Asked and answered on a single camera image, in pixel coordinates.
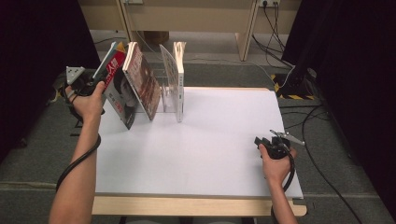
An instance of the magazine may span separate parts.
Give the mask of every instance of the magazine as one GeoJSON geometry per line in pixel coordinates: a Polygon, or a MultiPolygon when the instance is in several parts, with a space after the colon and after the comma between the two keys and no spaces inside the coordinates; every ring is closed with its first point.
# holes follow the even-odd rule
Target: magazine
{"type": "Polygon", "coordinates": [[[161,99],[161,87],[137,42],[128,44],[122,71],[148,118],[153,120],[161,99]]]}
{"type": "Polygon", "coordinates": [[[183,104],[184,104],[184,67],[183,54],[186,42],[175,42],[173,46],[173,56],[169,51],[160,45],[165,66],[166,75],[168,77],[168,86],[171,94],[171,104],[176,113],[177,122],[183,120],[183,104]]]}
{"type": "Polygon", "coordinates": [[[122,42],[113,42],[93,77],[106,77],[104,95],[129,130],[134,123],[138,104],[134,91],[122,71],[125,58],[126,51],[122,42]]]}

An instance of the forearm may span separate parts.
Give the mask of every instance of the forearm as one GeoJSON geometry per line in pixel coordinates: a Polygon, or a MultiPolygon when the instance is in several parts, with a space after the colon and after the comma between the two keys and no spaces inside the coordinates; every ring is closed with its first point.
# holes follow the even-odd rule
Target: forearm
{"type": "Polygon", "coordinates": [[[269,183],[274,213],[279,224],[297,223],[281,185],[269,183]]]}
{"type": "MultiPolygon", "coordinates": [[[[100,117],[84,122],[72,162],[90,150],[98,138],[100,117]]],[[[90,223],[96,183],[96,151],[64,179],[55,196],[49,223],[90,223]]]]}

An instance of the hand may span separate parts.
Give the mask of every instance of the hand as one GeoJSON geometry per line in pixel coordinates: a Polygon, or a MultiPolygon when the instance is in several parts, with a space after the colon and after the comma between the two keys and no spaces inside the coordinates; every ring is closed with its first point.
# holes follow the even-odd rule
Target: hand
{"type": "MultiPolygon", "coordinates": [[[[264,172],[268,184],[282,187],[283,180],[290,171],[289,157],[273,160],[268,155],[267,149],[263,144],[259,144],[259,150],[262,154],[262,171],[264,172]]],[[[291,147],[290,154],[295,158],[297,156],[297,151],[291,147]]]]}
{"type": "MultiPolygon", "coordinates": [[[[67,87],[66,95],[68,95],[71,90],[70,86],[67,87]]],[[[72,102],[73,107],[83,118],[84,122],[100,118],[103,110],[102,93],[104,90],[105,82],[101,81],[96,85],[94,92],[90,96],[76,96],[75,94],[69,96],[69,101],[72,102]]]]}

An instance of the black curtain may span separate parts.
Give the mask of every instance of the black curtain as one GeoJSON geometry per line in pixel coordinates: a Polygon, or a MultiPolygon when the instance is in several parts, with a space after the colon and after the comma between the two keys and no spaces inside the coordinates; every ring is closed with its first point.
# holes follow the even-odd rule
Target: black curtain
{"type": "Polygon", "coordinates": [[[2,2],[0,161],[28,134],[66,66],[100,61],[78,1],[2,2]]]}
{"type": "Polygon", "coordinates": [[[310,47],[304,40],[319,37],[307,64],[318,73],[317,83],[349,149],[396,219],[396,1],[333,2],[332,22],[323,35],[312,31],[315,12],[325,3],[302,1],[285,56],[299,62],[310,47]]]}

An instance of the yellow black tape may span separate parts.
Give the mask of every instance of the yellow black tape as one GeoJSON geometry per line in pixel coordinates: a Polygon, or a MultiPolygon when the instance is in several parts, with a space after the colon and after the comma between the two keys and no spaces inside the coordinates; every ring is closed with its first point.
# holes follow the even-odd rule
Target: yellow black tape
{"type": "Polygon", "coordinates": [[[276,75],[271,75],[271,79],[275,83],[274,89],[276,97],[278,98],[291,100],[314,100],[314,96],[309,92],[291,92],[290,90],[286,90],[285,88],[279,88],[279,85],[276,82],[276,75]]]}

